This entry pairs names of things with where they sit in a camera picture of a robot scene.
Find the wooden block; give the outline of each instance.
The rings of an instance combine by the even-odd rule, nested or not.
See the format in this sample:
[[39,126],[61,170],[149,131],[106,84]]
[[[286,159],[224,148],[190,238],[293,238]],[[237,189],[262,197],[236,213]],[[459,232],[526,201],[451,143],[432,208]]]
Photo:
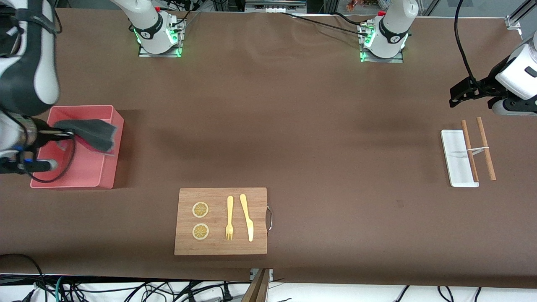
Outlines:
[[[253,221],[253,241],[248,240],[246,219],[240,194],[246,194],[248,212]],[[233,196],[233,240],[226,240],[227,198]],[[197,202],[205,202],[209,212],[202,218],[192,214]],[[261,255],[267,253],[266,188],[200,188],[180,189],[177,208],[175,255]],[[206,224],[209,235],[197,240],[192,228]]]

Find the brown tabletop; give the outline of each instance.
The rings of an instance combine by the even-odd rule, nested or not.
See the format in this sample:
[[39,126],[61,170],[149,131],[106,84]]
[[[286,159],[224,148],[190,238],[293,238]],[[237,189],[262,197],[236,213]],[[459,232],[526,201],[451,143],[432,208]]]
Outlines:
[[[59,14],[59,104],[125,119],[115,189],[1,176],[0,253],[48,274],[535,286],[537,119],[449,108],[466,76],[452,19],[416,19],[405,62],[375,64],[352,34],[280,14],[202,13],[180,59],[138,58],[121,11]],[[501,19],[462,19],[460,33],[478,77],[520,43]],[[467,119],[478,145],[477,116],[498,181],[480,156],[480,187],[452,188],[440,130]],[[173,255],[179,188],[211,187],[268,188],[267,255]]]

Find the yellow fork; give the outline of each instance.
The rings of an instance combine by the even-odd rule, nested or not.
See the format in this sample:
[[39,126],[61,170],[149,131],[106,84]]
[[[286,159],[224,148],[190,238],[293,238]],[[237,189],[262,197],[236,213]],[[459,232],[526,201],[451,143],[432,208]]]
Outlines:
[[233,240],[233,226],[231,217],[233,216],[233,196],[228,196],[228,225],[226,226],[226,239]]

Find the lemon slice print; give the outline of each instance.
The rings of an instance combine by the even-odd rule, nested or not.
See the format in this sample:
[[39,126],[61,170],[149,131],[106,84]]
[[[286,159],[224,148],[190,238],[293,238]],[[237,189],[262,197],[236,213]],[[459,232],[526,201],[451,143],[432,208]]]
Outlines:
[[192,214],[198,218],[205,217],[208,212],[209,206],[204,202],[198,202],[192,207]]
[[197,224],[192,229],[192,236],[198,240],[203,240],[209,235],[209,227],[206,224]]

